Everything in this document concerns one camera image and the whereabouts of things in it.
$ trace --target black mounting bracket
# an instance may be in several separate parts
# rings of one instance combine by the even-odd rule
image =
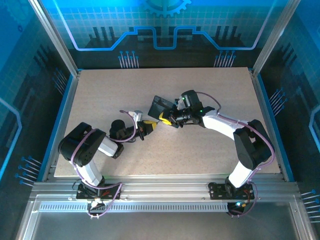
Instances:
[[[106,184],[100,185],[99,187],[108,187],[112,184]],[[117,193],[119,186],[114,186],[109,189],[95,189],[92,187],[89,187],[85,185],[84,183],[80,183],[76,192],[75,199],[77,200],[93,200],[95,198],[100,198],[102,200],[112,200]],[[118,195],[115,197],[115,199],[120,199],[121,190],[119,191]]]
[[[226,191],[225,183],[210,182],[208,184],[209,194],[211,200],[253,200],[255,199],[254,190],[251,184],[244,184],[236,188],[230,196]]]

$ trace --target blue trim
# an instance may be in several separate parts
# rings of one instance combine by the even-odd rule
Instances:
[[[291,170],[291,167],[290,167],[290,164],[289,164],[289,160],[288,160],[288,156],[287,156],[287,153],[285,151],[284,144],[283,144],[283,142],[281,140],[281,136],[280,136],[280,132],[279,132],[279,129],[278,129],[278,126],[277,126],[277,122],[276,122],[275,116],[274,116],[274,114],[272,112],[272,108],[271,108],[271,105],[270,105],[270,102],[269,102],[269,99],[268,99],[267,91],[265,89],[265,85],[264,85],[264,83],[262,81],[260,73],[258,74],[257,79],[259,81],[259,85],[261,87],[261,91],[262,91],[262,95],[263,95],[263,98],[264,98],[264,101],[265,101],[265,105],[266,105],[267,111],[268,111],[270,119],[271,119],[271,124],[272,124],[272,127],[274,129],[276,140],[277,140],[278,145],[279,145],[280,154],[281,154],[282,159],[283,159],[283,164],[284,164],[284,167],[285,167],[286,174],[288,176],[288,180],[290,182],[294,182],[295,181],[294,175],[292,173],[292,170]]]
[[[61,120],[61,117],[62,117],[62,113],[63,113],[63,111],[65,109],[67,97],[68,97],[68,94],[69,94],[69,91],[70,91],[70,87],[71,87],[71,83],[72,83],[73,79],[74,78],[73,78],[72,74],[70,74],[70,77],[69,77],[69,80],[68,80],[68,83],[66,85],[66,88],[65,88],[65,91],[64,91],[64,95],[63,95],[63,98],[62,98],[62,101],[61,101],[61,105],[60,105],[58,114],[56,116],[55,122],[54,122],[54,126],[53,126],[53,129],[52,129],[52,133],[51,133],[51,136],[50,136],[48,147],[46,148],[46,151],[45,151],[45,154],[44,154],[44,157],[43,157],[42,165],[41,165],[41,168],[40,168],[40,171],[39,171],[39,175],[38,175],[38,178],[37,178],[38,182],[42,181],[42,178],[43,178],[43,176],[45,174],[46,167],[47,167],[47,164],[48,164],[48,161],[49,161],[50,152],[52,150],[52,147],[53,147],[53,144],[54,144],[54,141],[55,141],[55,137],[56,137],[56,134],[57,134],[57,131],[58,131],[58,127],[60,125],[60,120]]]
[[[5,159],[3,161],[3,164],[2,164],[2,167],[0,169],[0,181],[1,181],[1,179],[5,173],[5,170],[7,168],[10,157],[12,155],[12,152],[14,151],[14,148],[15,148],[16,143],[18,141],[19,135],[21,133],[22,123],[21,123],[20,113],[18,112],[18,110],[16,110],[13,106],[11,106],[9,103],[7,103],[5,100],[3,100],[1,97],[0,97],[0,103],[3,104],[7,109],[9,109],[10,112],[12,112],[15,115],[16,121],[18,122],[18,129],[14,135],[14,138],[13,138],[12,143],[10,145],[9,151],[6,154]]]

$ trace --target beige work surface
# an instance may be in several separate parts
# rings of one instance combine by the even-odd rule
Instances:
[[[213,95],[225,115],[264,123],[245,67],[83,70],[65,134],[80,122],[106,133],[116,119],[132,126],[129,117],[119,110],[141,110],[144,119],[153,119],[148,111],[155,95],[173,102],[187,90]],[[203,106],[216,107],[207,96],[199,98]],[[238,162],[234,141],[221,133],[196,125],[176,129],[162,122],[144,141],[124,143],[117,159],[97,151],[93,160],[103,175],[110,176],[229,174]],[[279,173],[277,162],[261,173]],[[75,175],[60,155],[55,176]]]

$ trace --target robotic arm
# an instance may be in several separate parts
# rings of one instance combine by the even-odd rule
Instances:
[[[257,167],[266,162],[272,152],[266,143],[270,143],[270,139],[260,121],[239,121],[220,114],[219,110],[210,106],[203,107],[197,93],[189,90],[176,99],[175,104],[155,96],[148,114],[176,128],[190,124],[199,125],[234,140],[239,162],[225,180],[225,190],[232,197],[238,188],[253,177]]]
[[[82,122],[60,142],[59,153],[74,165],[85,184],[93,187],[104,185],[105,180],[93,161],[93,156],[97,151],[116,159],[124,150],[122,143],[134,142],[137,137],[143,141],[145,136],[149,135],[157,126],[154,121],[141,120],[142,112],[140,111],[128,112],[127,114],[130,115],[133,126],[126,128],[125,123],[117,119],[111,124],[109,137],[100,129],[95,129],[94,132],[90,133],[93,130],[92,127]],[[71,158],[76,147],[88,133],[90,135],[76,151],[72,163]]]

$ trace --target white robotic arm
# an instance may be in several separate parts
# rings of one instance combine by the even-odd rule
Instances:
[[[199,125],[234,140],[239,162],[226,179],[225,187],[227,191],[230,191],[230,194],[233,190],[243,186],[255,173],[258,165],[267,161],[272,154],[269,148],[272,145],[266,144],[266,141],[270,143],[270,139],[258,120],[239,121],[219,113],[220,108],[216,110],[210,106],[203,107],[194,90],[184,92],[179,99],[175,100],[175,104],[172,103],[171,108],[168,107],[167,100],[158,96],[155,99],[153,105],[157,105],[157,108],[161,104],[167,103],[167,106],[163,107],[159,114],[159,119],[165,124],[176,128],[189,124]]]
[[[222,114],[218,114],[217,110],[211,110],[207,112],[203,117],[203,125],[206,129],[212,129],[215,130],[223,135],[226,135],[227,137],[231,138],[232,140],[235,140],[234,138],[234,132],[237,129],[242,129],[244,126],[233,123],[230,121],[225,120],[224,118],[219,117]],[[232,185],[236,188],[240,188],[243,184],[246,183],[250,175],[253,173],[252,170],[246,168],[242,165],[242,163],[239,161],[233,170],[233,172],[229,175],[229,181],[232,183]]]

